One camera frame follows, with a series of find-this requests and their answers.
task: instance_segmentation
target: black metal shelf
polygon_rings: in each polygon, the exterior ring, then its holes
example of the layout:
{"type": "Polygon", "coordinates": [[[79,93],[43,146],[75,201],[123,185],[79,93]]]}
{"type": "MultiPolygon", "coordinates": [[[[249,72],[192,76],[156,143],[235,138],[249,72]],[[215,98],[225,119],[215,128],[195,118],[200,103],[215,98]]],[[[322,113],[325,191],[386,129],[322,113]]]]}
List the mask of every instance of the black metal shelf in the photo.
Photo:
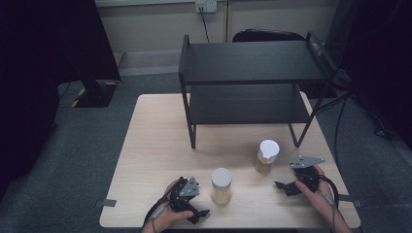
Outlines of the black metal shelf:
{"type": "Polygon", "coordinates": [[[182,46],[179,79],[191,147],[197,124],[287,123],[298,148],[337,71],[319,40],[182,46]],[[309,114],[297,87],[325,83],[309,114]],[[190,87],[190,100],[187,87],[190,87]],[[297,140],[293,123],[305,123],[297,140]]]}
{"type": "Polygon", "coordinates": [[[306,123],[294,84],[197,85],[190,89],[193,124],[306,123]]]}

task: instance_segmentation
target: jar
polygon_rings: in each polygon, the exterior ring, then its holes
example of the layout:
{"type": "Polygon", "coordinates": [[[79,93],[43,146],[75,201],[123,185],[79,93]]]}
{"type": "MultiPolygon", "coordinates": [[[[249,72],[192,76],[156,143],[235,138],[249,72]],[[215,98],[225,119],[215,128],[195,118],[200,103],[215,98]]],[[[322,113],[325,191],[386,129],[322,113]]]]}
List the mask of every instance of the jar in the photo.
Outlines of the jar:
{"type": "Polygon", "coordinates": [[[232,177],[229,170],[225,168],[218,168],[212,174],[212,186],[211,192],[212,200],[219,205],[224,205],[230,201],[232,177]]]}
{"type": "Polygon", "coordinates": [[[263,174],[269,173],[272,170],[279,150],[279,145],[275,141],[262,141],[257,150],[257,159],[255,161],[257,171],[263,174]]]}

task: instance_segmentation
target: white wall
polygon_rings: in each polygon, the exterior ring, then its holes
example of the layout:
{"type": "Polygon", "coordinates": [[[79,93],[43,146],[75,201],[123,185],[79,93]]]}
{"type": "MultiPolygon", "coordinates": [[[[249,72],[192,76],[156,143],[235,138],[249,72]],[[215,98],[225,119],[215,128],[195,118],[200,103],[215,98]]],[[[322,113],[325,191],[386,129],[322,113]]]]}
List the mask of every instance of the white wall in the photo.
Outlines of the white wall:
{"type": "MultiPolygon", "coordinates": [[[[286,30],[302,36],[313,30],[324,41],[335,6],[336,0],[221,1],[218,12],[205,15],[205,20],[211,43],[224,42],[226,36],[231,41],[246,28],[286,30]]],[[[114,52],[179,50],[185,34],[191,43],[207,42],[194,3],[100,7],[99,13],[114,52]]]]}

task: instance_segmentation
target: white lid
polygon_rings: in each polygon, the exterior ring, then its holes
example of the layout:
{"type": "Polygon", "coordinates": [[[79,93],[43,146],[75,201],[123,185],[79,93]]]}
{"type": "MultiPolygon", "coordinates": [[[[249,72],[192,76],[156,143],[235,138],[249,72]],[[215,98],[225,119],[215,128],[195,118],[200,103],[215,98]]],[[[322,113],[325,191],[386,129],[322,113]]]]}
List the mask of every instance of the white lid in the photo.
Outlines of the white lid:
{"type": "Polygon", "coordinates": [[[272,140],[264,140],[260,143],[260,151],[262,156],[265,158],[270,158],[271,156],[277,155],[279,153],[279,145],[272,140]]]}
{"type": "Polygon", "coordinates": [[[225,168],[218,168],[212,174],[212,185],[215,189],[228,189],[230,187],[231,180],[231,173],[225,168]]]}

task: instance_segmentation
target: wall outlet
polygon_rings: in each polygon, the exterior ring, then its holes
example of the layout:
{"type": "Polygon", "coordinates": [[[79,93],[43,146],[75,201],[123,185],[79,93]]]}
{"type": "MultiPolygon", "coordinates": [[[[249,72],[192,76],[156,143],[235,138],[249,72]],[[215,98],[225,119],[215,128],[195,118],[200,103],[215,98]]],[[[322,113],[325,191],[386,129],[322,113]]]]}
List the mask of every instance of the wall outlet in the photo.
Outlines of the wall outlet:
{"type": "Polygon", "coordinates": [[[194,3],[194,8],[197,13],[200,13],[201,11],[203,13],[206,13],[206,1],[197,1],[194,3]]]}
{"type": "Polygon", "coordinates": [[[218,1],[196,1],[194,3],[195,11],[200,13],[215,13],[218,11],[218,1]]]}
{"type": "Polygon", "coordinates": [[[218,11],[218,2],[217,1],[206,1],[206,10],[207,13],[215,13],[218,11]]]}

